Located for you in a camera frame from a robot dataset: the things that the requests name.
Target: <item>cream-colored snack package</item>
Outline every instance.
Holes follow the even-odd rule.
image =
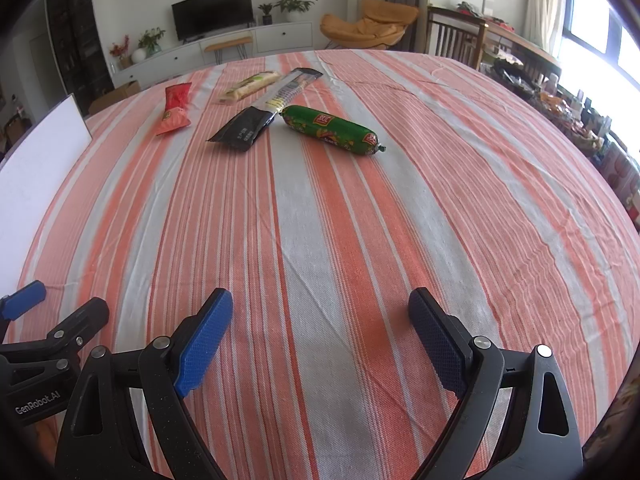
[[[220,100],[223,102],[236,102],[240,99],[244,99],[248,95],[251,95],[261,88],[275,83],[282,76],[275,70],[267,70],[266,72],[259,72],[251,77],[248,77],[244,81],[236,83],[231,88],[226,90],[221,96]]]

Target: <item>white cabinet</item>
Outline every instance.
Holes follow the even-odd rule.
[[[137,80],[142,88],[167,79],[192,72],[204,65],[202,51],[197,43],[161,52],[112,76],[118,87],[128,81]]]
[[[273,50],[296,50],[313,46],[311,23],[282,23],[255,29],[256,50],[260,53]]]
[[[219,34],[194,41],[171,50],[160,52],[144,61],[111,76],[115,87],[130,81],[138,81],[142,88],[166,81],[194,70],[203,68],[214,62],[212,53],[204,53],[204,49],[213,43],[223,43],[241,36],[251,35],[252,44],[247,44],[249,56],[264,56],[276,52],[305,50],[313,48],[311,22],[278,23],[266,27],[253,27]],[[223,61],[239,59],[235,47],[223,50]]]

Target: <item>table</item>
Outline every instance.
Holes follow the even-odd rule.
[[[207,45],[204,49],[204,52],[213,52],[216,56],[216,63],[222,63],[222,52],[224,48],[229,48],[230,46],[236,47],[238,50],[238,54],[240,55],[240,59],[247,59],[245,45],[247,43],[253,43],[254,38],[252,36],[244,36],[242,38],[236,38],[235,40],[222,41],[221,43],[212,43]]]
[[[386,152],[354,156],[280,118],[245,153],[205,142],[261,95],[220,104],[226,88],[297,66],[325,76],[296,104],[371,128]],[[191,82],[183,130],[153,133],[170,83],[88,119],[92,144],[22,274],[47,299],[10,340],[44,336],[100,296],[110,322],[89,346],[142,348],[224,286],[234,318],[186,404],[225,474],[408,479],[454,407],[406,312],[426,286],[472,334],[550,346],[588,437],[640,337],[640,240],[551,123],[475,70],[422,54],[298,52],[177,81]],[[147,421],[140,396],[134,408]],[[166,474],[146,422],[143,439]]]

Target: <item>black snack packet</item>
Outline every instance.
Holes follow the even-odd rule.
[[[270,91],[248,108],[236,114],[227,124],[208,139],[208,142],[224,142],[236,150],[248,150],[258,135],[273,118],[302,93],[307,85],[318,79],[322,72],[313,68],[296,68],[274,83]]]

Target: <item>green sausage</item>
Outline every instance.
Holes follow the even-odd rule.
[[[372,155],[386,149],[380,146],[378,136],[368,128],[313,108],[291,105],[284,108],[281,115],[287,125],[297,132],[358,155]]]

